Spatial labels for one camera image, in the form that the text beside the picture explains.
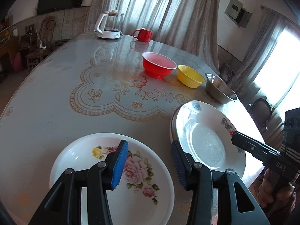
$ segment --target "screw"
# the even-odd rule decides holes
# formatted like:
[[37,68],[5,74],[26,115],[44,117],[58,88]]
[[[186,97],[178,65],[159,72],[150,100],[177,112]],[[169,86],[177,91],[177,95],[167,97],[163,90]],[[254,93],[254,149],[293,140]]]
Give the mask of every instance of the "screw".
[[227,171],[226,171],[229,175],[234,175],[236,172],[231,169],[231,168],[228,168]]
[[105,167],[106,163],[105,162],[98,162],[97,166],[98,167]]
[[201,168],[201,167],[202,167],[202,163],[200,163],[200,162],[195,162],[195,163],[194,163],[194,167],[195,167],[195,168]]
[[72,168],[67,168],[64,173],[65,174],[71,174],[73,172],[73,169]]

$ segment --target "electric kettle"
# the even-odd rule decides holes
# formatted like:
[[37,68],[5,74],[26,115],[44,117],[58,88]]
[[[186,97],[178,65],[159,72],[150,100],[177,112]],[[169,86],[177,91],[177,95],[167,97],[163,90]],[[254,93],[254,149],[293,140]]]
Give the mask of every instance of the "electric kettle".
[[94,27],[94,32],[99,38],[106,40],[118,39],[121,36],[119,27],[121,16],[124,13],[118,13],[117,10],[105,11],[101,13]]

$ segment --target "black chair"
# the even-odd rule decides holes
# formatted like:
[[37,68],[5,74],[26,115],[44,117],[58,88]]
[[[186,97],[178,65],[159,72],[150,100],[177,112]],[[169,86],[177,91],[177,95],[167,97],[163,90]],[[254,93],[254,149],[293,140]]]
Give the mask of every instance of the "black chair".
[[247,111],[255,122],[256,126],[259,127],[261,133],[265,133],[267,128],[267,122],[272,116],[272,108],[270,104],[263,98],[258,98],[253,104],[249,104]]

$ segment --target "curtain rod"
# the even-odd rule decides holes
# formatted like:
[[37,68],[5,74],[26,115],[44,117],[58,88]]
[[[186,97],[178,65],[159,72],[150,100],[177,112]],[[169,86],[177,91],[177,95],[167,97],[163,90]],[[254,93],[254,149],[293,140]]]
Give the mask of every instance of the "curtain rod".
[[[264,6],[264,5],[260,5],[260,8],[261,8],[261,9],[270,9],[270,10],[275,11],[274,9],[268,8],[268,7]],[[297,28],[300,29],[299,24],[296,24],[293,20],[287,18],[287,17],[284,16],[284,15],[282,15],[282,16],[285,17],[287,21],[291,22],[293,25],[295,25]]]

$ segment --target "electrical panel box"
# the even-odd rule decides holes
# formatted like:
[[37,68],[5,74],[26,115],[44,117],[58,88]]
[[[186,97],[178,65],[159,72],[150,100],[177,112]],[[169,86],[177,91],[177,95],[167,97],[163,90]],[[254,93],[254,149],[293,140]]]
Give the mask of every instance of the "electrical panel box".
[[245,28],[252,16],[252,13],[243,8],[243,3],[238,0],[230,0],[225,14],[238,26]]

